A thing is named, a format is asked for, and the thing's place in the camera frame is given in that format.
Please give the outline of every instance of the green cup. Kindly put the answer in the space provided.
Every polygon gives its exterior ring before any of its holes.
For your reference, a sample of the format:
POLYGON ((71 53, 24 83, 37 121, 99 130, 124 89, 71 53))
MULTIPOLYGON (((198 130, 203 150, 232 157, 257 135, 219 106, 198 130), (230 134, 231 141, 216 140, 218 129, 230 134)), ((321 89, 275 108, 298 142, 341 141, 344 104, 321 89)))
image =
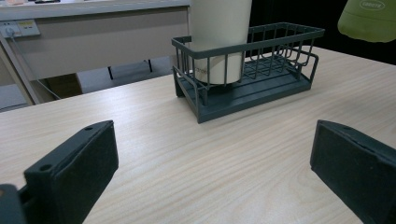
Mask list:
POLYGON ((368 42, 396 39, 396 0, 348 0, 338 30, 368 42))

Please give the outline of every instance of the light wood tabletop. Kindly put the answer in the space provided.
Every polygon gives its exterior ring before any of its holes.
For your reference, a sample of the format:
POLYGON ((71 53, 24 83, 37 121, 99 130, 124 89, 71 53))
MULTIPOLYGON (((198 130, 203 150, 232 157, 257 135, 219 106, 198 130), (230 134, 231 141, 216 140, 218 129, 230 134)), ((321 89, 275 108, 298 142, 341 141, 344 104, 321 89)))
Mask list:
POLYGON ((315 129, 396 147, 396 66, 313 52, 312 90, 201 124, 172 76, 1 113, 0 183, 20 189, 30 165, 112 119, 120 168, 85 223, 361 223, 311 171, 315 129))

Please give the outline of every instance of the floor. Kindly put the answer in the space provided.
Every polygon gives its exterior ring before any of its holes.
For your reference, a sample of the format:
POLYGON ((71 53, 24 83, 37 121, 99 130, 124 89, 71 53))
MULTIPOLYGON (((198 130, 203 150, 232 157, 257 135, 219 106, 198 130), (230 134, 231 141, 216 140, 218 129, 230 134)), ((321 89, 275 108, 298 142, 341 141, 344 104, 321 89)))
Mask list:
MULTIPOLYGON (((149 61, 113 66, 111 67, 113 79, 110 78, 106 67, 78 72, 82 92, 100 91, 172 74, 169 57, 151 59, 150 61, 152 72, 149 71, 149 61)), ((0 86, 0 113, 26 106, 28 104, 26 104, 17 85, 0 86)))

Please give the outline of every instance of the white cylinder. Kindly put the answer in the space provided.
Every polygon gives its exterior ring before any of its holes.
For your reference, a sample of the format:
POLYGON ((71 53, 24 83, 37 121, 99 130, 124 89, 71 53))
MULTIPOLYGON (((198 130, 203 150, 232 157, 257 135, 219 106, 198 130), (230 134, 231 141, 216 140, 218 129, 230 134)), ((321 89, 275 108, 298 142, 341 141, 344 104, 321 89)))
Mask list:
MULTIPOLYGON (((245 44, 248 39, 251 0, 191 0, 191 48, 196 51, 245 44)), ((230 54, 226 83, 241 77, 242 53, 230 54)), ((211 84, 224 83, 225 57, 195 60, 195 77, 211 84)))

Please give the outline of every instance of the dish rack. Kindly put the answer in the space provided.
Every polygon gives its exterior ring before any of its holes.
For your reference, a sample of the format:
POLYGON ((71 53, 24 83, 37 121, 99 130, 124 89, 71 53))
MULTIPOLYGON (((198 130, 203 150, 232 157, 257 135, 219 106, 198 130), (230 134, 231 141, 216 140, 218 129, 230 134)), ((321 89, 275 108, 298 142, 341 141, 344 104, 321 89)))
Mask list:
MULTIPOLYGON (((313 54, 314 41, 324 29, 280 22, 248 29, 247 43, 225 48, 194 51, 191 36, 175 37, 172 45, 177 51, 173 66, 176 95, 186 97, 197 122, 202 123, 255 105, 311 89, 318 66, 313 54), (242 53, 241 75, 237 82, 227 83, 229 55, 242 53), (195 78, 195 60, 224 56, 224 83, 210 84, 195 78), (311 74, 302 73, 311 59, 311 74)), ((207 69, 207 80, 210 80, 207 69)))

